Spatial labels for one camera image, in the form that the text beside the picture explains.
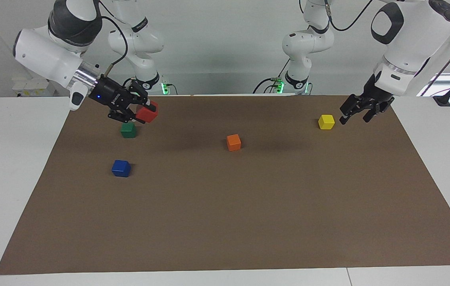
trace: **brown table mat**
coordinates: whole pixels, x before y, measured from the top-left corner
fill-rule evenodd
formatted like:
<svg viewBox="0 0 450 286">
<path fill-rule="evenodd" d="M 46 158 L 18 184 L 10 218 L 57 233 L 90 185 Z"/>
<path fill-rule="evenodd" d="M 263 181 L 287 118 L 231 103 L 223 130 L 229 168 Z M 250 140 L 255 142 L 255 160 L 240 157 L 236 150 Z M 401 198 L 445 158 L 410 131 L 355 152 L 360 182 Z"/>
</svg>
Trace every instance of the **brown table mat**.
<svg viewBox="0 0 450 286">
<path fill-rule="evenodd" d="M 70 113 L 0 274 L 450 265 L 450 208 L 392 110 L 322 131 L 345 97 L 154 100 L 134 139 L 96 102 Z"/>
</svg>

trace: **orange cube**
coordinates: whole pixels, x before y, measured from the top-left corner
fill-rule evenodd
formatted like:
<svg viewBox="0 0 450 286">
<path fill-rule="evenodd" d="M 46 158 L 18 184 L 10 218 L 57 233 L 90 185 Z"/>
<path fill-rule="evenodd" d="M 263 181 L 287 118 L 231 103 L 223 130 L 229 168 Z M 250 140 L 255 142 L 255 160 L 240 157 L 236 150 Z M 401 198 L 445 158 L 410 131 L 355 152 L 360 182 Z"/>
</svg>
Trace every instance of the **orange cube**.
<svg viewBox="0 0 450 286">
<path fill-rule="evenodd" d="M 241 150 L 241 139 L 238 134 L 227 136 L 227 147 L 230 152 Z"/>
</svg>

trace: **cube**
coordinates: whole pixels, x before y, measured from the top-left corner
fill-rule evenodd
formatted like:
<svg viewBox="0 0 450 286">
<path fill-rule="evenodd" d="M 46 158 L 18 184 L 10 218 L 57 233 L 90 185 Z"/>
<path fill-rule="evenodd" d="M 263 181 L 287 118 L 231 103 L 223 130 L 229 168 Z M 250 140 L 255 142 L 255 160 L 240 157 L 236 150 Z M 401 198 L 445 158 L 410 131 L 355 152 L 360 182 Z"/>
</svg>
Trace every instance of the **cube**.
<svg viewBox="0 0 450 286">
<path fill-rule="evenodd" d="M 135 118 L 138 120 L 147 122 L 147 123 L 150 123 L 151 121 L 153 121 L 158 116 L 158 103 L 151 101 L 151 105 L 156 107 L 155 112 L 150 111 L 145 106 L 138 105 L 137 114 L 135 115 Z"/>
<path fill-rule="evenodd" d="M 123 125 L 121 126 L 121 135 L 123 135 L 123 138 L 135 138 L 135 136 L 137 135 L 135 123 L 123 123 Z"/>
<path fill-rule="evenodd" d="M 241 139 L 238 134 L 227 136 L 227 147 L 230 152 L 241 150 Z"/>
<path fill-rule="evenodd" d="M 331 130 L 334 127 L 334 117 L 332 115 L 322 115 L 319 119 L 321 130 Z"/>
<path fill-rule="evenodd" d="M 128 161 L 116 160 L 112 166 L 112 173 L 116 177 L 128 178 L 131 166 Z"/>
</svg>

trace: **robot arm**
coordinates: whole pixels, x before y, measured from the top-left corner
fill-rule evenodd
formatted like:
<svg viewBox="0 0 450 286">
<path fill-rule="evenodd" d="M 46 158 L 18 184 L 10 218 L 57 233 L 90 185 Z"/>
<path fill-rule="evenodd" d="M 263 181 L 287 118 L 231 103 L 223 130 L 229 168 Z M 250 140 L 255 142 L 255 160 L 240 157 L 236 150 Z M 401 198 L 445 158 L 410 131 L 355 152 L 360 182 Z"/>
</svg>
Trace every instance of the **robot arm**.
<svg viewBox="0 0 450 286">
<path fill-rule="evenodd" d="M 387 52 L 363 94 L 350 95 L 341 106 L 342 124 L 365 109 L 365 122 L 385 112 L 393 96 L 405 94 L 412 79 L 450 36 L 450 4 L 444 0 L 383 2 L 387 4 L 375 15 L 371 33 L 375 40 L 387 45 Z"/>
<path fill-rule="evenodd" d="M 110 108 L 111 119 L 150 122 L 158 111 L 143 87 L 126 89 L 82 60 L 101 28 L 98 0 L 56 0 L 47 26 L 19 32 L 13 55 L 33 72 L 69 89 L 71 110 L 89 96 Z M 140 105 L 137 114 L 130 110 L 131 104 Z"/>
<path fill-rule="evenodd" d="M 160 74 L 149 54 L 163 50 L 163 37 L 149 24 L 136 0 L 112 0 L 116 9 L 116 19 L 125 25 L 123 31 L 128 41 L 127 60 L 133 66 L 135 78 L 145 90 L 165 89 L 160 83 Z M 125 53 L 125 44 L 118 31 L 109 34 L 109 44 L 116 53 Z"/>
<path fill-rule="evenodd" d="M 334 44 L 324 0 L 307 0 L 304 19 L 309 25 L 307 30 L 296 31 L 283 39 L 283 51 L 290 57 L 283 78 L 285 90 L 296 94 L 303 94 L 307 87 L 312 69 L 309 54 L 325 51 Z"/>
</svg>

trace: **red cube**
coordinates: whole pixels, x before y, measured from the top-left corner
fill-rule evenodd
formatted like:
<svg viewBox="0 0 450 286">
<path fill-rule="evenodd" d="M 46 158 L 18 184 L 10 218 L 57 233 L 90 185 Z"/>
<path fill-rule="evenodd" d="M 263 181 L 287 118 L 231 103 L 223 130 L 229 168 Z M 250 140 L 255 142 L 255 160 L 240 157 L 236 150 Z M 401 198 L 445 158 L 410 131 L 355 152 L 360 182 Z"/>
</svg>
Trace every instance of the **red cube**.
<svg viewBox="0 0 450 286">
<path fill-rule="evenodd" d="M 151 105 L 156 107 L 156 112 L 152 112 L 147 107 L 138 105 L 135 118 L 150 123 L 158 116 L 158 103 L 151 101 Z"/>
</svg>

